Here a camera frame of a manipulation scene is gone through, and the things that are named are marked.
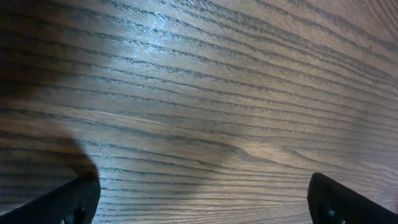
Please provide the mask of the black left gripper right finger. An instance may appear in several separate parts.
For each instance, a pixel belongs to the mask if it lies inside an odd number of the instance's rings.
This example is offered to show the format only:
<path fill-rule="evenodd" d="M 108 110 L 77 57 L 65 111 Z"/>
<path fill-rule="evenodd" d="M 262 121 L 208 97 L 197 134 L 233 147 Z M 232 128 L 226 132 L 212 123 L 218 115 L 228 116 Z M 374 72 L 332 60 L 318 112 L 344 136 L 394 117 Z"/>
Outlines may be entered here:
<path fill-rule="evenodd" d="M 319 172 L 307 202 L 313 224 L 397 224 L 397 214 Z"/>

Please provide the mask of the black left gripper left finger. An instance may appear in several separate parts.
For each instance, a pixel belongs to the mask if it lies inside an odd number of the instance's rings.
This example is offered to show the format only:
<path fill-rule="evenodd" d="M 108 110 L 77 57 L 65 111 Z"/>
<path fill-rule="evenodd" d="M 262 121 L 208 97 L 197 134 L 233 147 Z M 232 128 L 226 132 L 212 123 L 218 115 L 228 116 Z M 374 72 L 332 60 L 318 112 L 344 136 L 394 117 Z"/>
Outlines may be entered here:
<path fill-rule="evenodd" d="M 91 224 L 100 194 L 100 182 L 96 175 L 81 176 L 1 215 L 1 223 Z"/>

